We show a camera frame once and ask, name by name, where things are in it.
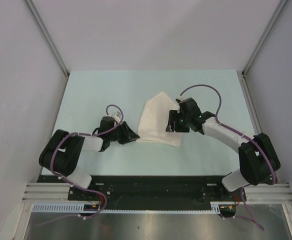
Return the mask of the white cloth napkin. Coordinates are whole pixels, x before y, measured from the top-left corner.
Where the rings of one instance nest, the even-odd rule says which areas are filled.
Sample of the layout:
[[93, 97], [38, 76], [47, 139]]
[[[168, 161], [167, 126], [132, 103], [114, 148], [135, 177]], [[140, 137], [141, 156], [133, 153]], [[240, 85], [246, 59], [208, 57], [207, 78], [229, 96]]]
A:
[[139, 139], [136, 141], [180, 147], [182, 134], [166, 132], [169, 111], [177, 109], [177, 104], [163, 91], [147, 100], [139, 120], [137, 128]]

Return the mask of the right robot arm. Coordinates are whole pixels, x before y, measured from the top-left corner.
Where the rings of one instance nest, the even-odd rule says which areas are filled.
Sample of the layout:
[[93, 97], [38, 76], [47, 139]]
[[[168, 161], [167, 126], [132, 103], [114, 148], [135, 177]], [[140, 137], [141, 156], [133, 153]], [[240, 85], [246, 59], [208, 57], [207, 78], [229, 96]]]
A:
[[217, 196], [228, 201], [235, 190], [248, 185], [274, 185], [275, 172], [281, 167], [279, 158], [268, 135], [246, 135], [217, 120], [209, 111], [201, 112], [196, 101], [189, 97], [176, 99], [177, 110], [170, 110], [166, 132], [194, 131], [214, 138], [238, 154], [239, 169], [226, 175], [216, 188]]

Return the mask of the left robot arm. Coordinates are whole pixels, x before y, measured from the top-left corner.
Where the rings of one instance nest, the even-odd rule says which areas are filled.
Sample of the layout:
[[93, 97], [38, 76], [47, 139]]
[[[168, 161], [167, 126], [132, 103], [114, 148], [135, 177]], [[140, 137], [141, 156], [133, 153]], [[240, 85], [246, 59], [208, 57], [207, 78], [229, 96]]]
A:
[[140, 136], [117, 116], [104, 116], [92, 134], [70, 134], [65, 130], [55, 131], [39, 156], [39, 165], [79, 188], [86, 200], [96, 196], [97, 188], [91, 184], [92, 177], [79, 166], [83, 151], [104, 152], [112, 142], [125, 145]]

